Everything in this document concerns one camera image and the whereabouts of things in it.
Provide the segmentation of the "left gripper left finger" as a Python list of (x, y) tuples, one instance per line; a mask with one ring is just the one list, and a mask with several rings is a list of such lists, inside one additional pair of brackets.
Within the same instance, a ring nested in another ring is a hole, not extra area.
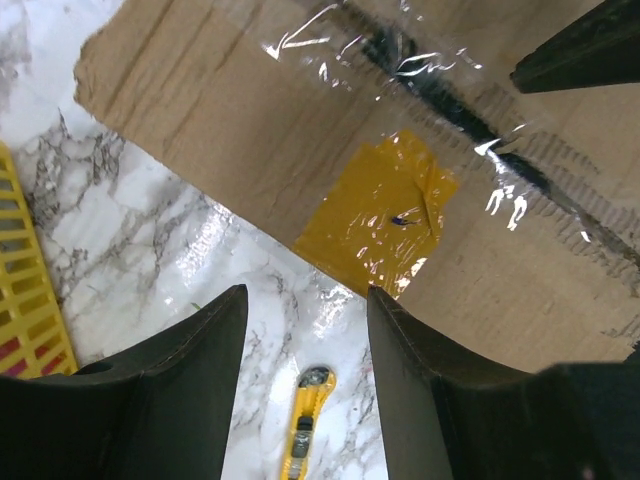
[(217, 479), (248, 319), (235, 285), (73, 375), (1, 380), (5, 479)]

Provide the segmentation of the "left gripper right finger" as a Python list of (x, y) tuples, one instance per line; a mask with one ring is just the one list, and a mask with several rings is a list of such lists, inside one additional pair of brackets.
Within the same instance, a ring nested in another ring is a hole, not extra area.
[(635, 479), (639, 367), (561, 363), (523, 372), (367, 295), (388, 474), (393, 479)]

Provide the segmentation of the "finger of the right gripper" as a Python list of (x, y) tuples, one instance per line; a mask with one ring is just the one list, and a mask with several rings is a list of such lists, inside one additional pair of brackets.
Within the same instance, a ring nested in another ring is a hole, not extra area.
[(639, 81), (639, 1), (607, 0), (520, 60), (510, 79), (523, 93)]

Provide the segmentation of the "yellow utility knife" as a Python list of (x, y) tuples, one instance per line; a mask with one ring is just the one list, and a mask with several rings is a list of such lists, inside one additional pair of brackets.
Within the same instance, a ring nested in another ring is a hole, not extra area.
[(332, 369), (324, 365), (305, 370), (295, 386), (280, 478), (304, 479), (318, 417), (337, 384)]

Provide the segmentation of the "brown cardboard express box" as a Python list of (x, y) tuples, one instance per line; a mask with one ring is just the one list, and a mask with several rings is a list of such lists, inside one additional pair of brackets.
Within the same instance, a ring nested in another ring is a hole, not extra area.
[(588, 1), (127, 1), (76, 100), (346, 287), (512, 367), (639, 357), (639, 89), (522, 95)]

